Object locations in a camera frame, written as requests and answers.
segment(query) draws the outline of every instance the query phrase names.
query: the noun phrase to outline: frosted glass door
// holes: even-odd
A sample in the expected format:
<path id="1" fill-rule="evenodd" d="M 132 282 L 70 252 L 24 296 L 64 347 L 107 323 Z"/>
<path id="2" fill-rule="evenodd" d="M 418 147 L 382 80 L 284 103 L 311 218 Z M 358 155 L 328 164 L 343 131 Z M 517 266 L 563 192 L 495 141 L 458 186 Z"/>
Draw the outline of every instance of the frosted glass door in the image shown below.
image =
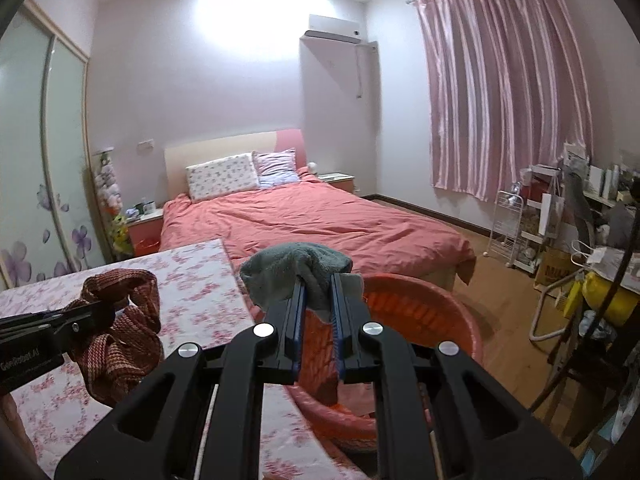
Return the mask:
<path id="1" fill-rule="evenodd" d="M 105 264 L 84 185 L 88 168 L 82 129 L 83 86 L 84 63 L 56 42 L 47 86 L 46 157 L 62 235 L 77 270 Z"/>
<path id="2" fill-rule="evenodd" d="M 68 273 L 42 166 L 49 37 L 17 14 L 0 40 L 0 250 L 12 286 Z"/>

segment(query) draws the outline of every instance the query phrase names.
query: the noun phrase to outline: bedside table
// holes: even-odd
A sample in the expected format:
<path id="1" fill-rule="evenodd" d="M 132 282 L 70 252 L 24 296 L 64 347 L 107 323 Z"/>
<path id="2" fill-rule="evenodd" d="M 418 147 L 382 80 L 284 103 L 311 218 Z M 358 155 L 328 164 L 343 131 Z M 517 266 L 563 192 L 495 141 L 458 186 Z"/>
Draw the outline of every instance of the bedside table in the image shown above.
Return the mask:
<path id="1" fill-rule="evenodd" d="M 157 253 L 162 232 L 162 208 L 127 222 L 127 228 L 135 256 Z M 153 246 L 141 247 L 140 243 L 143 240 L 156 240 L 158 243 Z"/>
<path id="2" fill-rule="evenodd" d="M 354 177 L 353 175 L 347 175 L 345 173 L 327 173 L 318 175 L 318 178 L 331 186 L 337 187 L 348 193 L 355 191 Z"/>

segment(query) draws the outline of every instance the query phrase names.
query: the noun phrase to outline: wardrobe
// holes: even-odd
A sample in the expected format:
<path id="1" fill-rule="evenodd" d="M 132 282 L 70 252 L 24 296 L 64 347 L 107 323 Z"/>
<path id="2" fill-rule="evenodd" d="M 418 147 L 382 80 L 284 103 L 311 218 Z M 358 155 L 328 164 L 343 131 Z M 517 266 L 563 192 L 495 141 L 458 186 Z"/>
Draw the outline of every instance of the wardrobe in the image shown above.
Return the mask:
<path id="1" fill-rule="evenodd" d="M 0 288 L 105 264 L 85 133 L 87 58 L 23 7 L 0 39 Z"/>

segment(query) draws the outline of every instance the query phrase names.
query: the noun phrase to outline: white pillow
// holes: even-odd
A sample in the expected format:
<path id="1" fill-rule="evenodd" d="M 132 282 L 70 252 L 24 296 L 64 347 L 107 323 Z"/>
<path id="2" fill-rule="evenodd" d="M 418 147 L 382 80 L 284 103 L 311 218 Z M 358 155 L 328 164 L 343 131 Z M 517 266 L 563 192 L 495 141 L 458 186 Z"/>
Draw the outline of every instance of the white pillow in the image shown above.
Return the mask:
<path id="1" fill-rule="evenodd" d="M 260 189 L 251 153 L 187 166 L 187 182 L 189 195 L 195 201 Z"/>
<path id="2" fill-rule="evenodd" d="M 260 189 L 268 189 L 281 184 L 300 182 L 296 173 L 296 149 L 283 152 L 253 152 L 255 171 L 260 179 Z"/>

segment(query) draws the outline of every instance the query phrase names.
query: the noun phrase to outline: air conditioner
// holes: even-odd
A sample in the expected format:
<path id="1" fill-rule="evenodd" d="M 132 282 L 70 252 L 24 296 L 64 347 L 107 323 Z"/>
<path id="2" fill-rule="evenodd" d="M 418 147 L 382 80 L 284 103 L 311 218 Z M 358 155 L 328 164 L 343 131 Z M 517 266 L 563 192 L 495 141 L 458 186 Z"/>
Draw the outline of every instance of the air conditioner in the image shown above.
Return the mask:
<path id="1" fill-rule="evenodd" d="M 362 42 L 360 25 L 357 23 L 315 14 L 309 16 L 309 29 L 304 33 L 303 38 L 323 38 L 353 44 Z"/>

